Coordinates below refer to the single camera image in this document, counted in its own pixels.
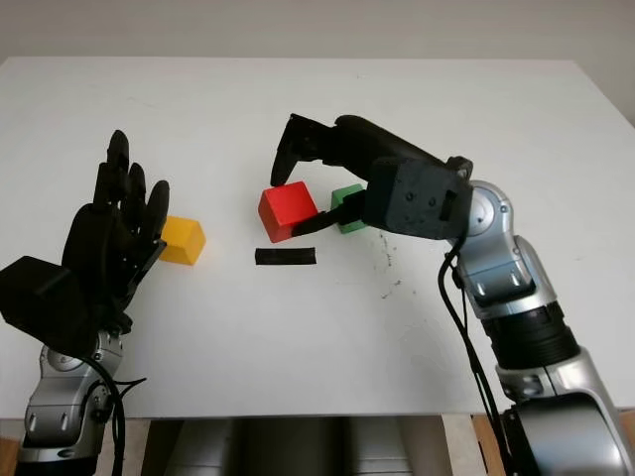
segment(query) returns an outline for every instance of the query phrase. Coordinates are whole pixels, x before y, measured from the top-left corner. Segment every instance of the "white table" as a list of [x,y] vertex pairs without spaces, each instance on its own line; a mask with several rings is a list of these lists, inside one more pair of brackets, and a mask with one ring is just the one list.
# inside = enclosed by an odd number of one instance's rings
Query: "white table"
[[[0,67],[0,266],[59,262],[122,129],[171,214],[199,220],[195,267],[158,263],[129,314],[117,377],[146,376],[131,417],[478,412],[436,275],[447,244],[336,229],[317,265],[256,267],[256,213],[291,112],[359,114],[512,198],[578,341],[618,406],[635,405],[635,130],[567,61],[9,59]],[[318,206],[357,180],[300,165]],[[489,342],[471,336],[501,406]],[[21,417],[40,344],[0,323],[0,417]]]

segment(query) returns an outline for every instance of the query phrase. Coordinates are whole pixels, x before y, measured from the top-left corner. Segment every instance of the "robot forearm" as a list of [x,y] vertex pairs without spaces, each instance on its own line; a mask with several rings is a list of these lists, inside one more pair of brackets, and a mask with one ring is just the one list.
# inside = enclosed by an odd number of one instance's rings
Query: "robot forearm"
[[490,183],[473,185],[459,272],[515,403],[503,423],[516,465],[528,473],[632,473],[617,411],[565,325],[536,252],[514,236],[509,199]]
[[[122,358],[119,337],[100,331],[92,358],[114,374]],[[47,346],[40,369],[41,380],[25,415],[16,475],[94,474],[112,411],[108,390],[82,360]]]

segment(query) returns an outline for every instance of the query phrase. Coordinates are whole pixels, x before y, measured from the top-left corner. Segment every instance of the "wire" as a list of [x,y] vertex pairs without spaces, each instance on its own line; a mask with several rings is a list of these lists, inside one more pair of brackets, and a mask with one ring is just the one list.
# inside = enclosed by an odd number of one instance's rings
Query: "wire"
[[124,449],[126,447],[126,418],[121,395],[114,380],[112,380],[108,371],[99,362],[92,357],[84,357],[81,360],[101,377],[113,400],[112,440],[114,443],[114,460],[111,474],[112,476],[121,476],[123,473]]
[[145,382],[146,380],[148,380],[148,379],[146,377],[144,377],[143,379],[128,380],[128,381],[113,380],[113,382],[116,385],[139,385],[139,384]]
[[126,387],[125,389],[123,389],[123,391],[121,392],[121,398],[123,399],[123,398],[126,396],[126,394],[127,394],[128,392],[130,392],[132,389],[134,389],[134,388],[135,388],[136,386],[138,386],[139,384],[144,383],[146,380],[148,380],[148,379],[143,378],[143,379],[134,380],[134,381],[130,382],[130,383],[129,383],[129,385],[128,385],[128,387]]
[[461,323],[461,320],[454,309],[454,306],[449,300],[449,296],[447,295],[447,290],[445,289],[445,275],[447,274],[447,270],[451,267],[451,262],[454,258],[458,256],[460,248],[465,243],[465,239],[467,238],[467,232],[463,232],[463,234],[456,240],[452,249],[449,253],[445,255],[445,259],[439,268],[438,274],[438,285],[439,292],[441,294],[442,300],[444,301],[445,307],[449,312],[456,328],[458,329],[458,333],[460,334],[463,344],[465,346],[465,351],[467,352],[467,357],[469,359],[469,364],[472,369],[472,373],[474,374],[474,378],[476,380],[476,386],[478,387],[478,393],[481,396],[481,400],[483,401],[483,405],[485,406],[485,412],[487,413],[487,417],[490,421],[492,429],[494,431],[494,435],[496,436],[496,441],[498,442],[498,448],[500,451],[501,459],[503,462],[503,466],[505,467],[505,472],[507,474],[513,474],[513,463],[511,456],[507,450],[507,443],[505,440],[505,432],[503,430],[503,424],[500,418],[500,414],[498,413],[498,409],[496,408],[496,401],[494,400],[494,396],[492,394],[491,388],[489,387],[489,382],[487,382],[487,377],[483,370],[483,367],[478,359],[478,355],[474,350],[474,346],[472,345],[471,340],[469,339],[469,335],[467,333],[466,327]]
[[465,288],[460,289],[460,300],[463,304],[463,327],[465,327],[465,332],[467,332],[467,303],[465,302]]

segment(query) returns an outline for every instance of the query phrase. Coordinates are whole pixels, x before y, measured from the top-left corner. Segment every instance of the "green cube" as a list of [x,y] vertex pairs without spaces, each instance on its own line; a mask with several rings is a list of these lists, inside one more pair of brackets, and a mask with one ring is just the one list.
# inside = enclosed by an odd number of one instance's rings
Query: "green cube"
[[[334,208],[342,205],[344,203],[345,196],[351,195],[352,193],[363,189],[363,186],[361,186],[359,183],[356,183],[355,185],[346,186],[345,188],[334,190],[330,198],[330,209],[333,210]],[[341,233],[350,233],[351,231],[360,230],[366,227],[364,222],[361,220],[353,221],[352,223],[348,223],[346,225],[338,224],[337,226],[339,227],[339,231]]]

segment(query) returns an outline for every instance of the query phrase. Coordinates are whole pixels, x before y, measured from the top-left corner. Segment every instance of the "block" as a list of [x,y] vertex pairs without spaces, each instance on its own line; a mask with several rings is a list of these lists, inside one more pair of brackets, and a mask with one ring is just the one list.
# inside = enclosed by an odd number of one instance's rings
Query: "block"
[[[363,189],[363,186],[361,186],[359,183],[356,183],[355,185],[346,186],[345,188],[338,188],[337,190],[334,190],[330,196],[330,209],[333,210],[334,208],[342,205],[344,203],[345,196],[351,195],[352,193]],[[345,225],[337,224],[337,227],[339,228],[339,231],[341,233],[350,233],[351,231],[365,228],[366,224],[361,220],[357,220]]]
[[275,186],[262,192],[258,214],[272,243],[291,238],[297,223],[318,214],[303,181]]
[[193,265],[205,246],[200,223],[188,218],[168,216],[161,238],[168,246],[159,257],[162,261]]

